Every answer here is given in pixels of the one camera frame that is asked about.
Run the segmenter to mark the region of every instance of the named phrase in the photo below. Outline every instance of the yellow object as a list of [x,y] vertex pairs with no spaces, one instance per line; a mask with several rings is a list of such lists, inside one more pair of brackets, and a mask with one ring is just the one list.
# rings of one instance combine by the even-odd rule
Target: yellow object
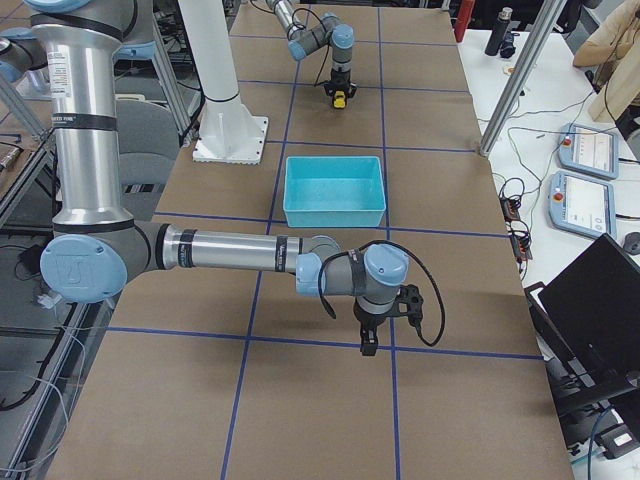
[[333,108],[345,108],[347,106],[347,96],[344,92],[336,92],[333,95]]

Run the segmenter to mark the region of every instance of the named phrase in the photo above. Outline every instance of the black office chair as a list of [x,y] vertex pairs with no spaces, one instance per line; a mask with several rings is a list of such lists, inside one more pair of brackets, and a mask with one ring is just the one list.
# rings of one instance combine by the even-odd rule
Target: black office chair
[[[575,30],[580,20],[582,8],[595,8],[602,0],[569,0],[558,18],[557,31],[570,33]],[[480,0],[473,9],[471,28],[491,29],[504,7],[513,8],[512,20],[519,22],[514,30],[524,30],[535,22],[543,0]]]

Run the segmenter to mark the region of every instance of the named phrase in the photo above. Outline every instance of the black bottle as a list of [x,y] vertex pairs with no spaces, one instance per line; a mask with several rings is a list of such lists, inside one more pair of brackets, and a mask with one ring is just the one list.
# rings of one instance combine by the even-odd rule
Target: black bottle
[[498,54],[498,49],[500,48],[504,34],[507,33],[507,28],[509,27],[509,23],[511,23],[511,13],[513,13],[513,9],[504,7],[498,14],[498,19],[493,25],[493,31],[491,32],[491,37],[489,37],[487,48],[484,49],[484,53],[487,55],[493,57]]

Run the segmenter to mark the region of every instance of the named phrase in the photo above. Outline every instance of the brown table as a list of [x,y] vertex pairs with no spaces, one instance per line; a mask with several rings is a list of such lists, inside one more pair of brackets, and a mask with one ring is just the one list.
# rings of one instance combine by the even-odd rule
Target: brown table
[[[322,13],[329,7],[314,6]],[[243,6],[232,30],[242,98],[268,115],[260,165],[184,150],[156,220],[256,234],[390,238],[421,257],[448,312],[437,349],[406,320],[358,352],[352,299],[295,294],[289,275],[146,274],[124,292],[51,479],[572,479],[471,96],[446,13],[331,7],[354,26],[345,111],[313,88],[275,18]],[[374,229],[294,230],[282,212],[290,155],[383,162],[388,217]],[[418,268],[409,281],[436,302]]]

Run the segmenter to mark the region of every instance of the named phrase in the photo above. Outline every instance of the teal bin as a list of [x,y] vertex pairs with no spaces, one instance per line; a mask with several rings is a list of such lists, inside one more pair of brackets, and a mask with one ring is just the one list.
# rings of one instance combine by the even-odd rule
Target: teal bin
[[378,157],[289,157],[290,227],[377,227],[386,210]]

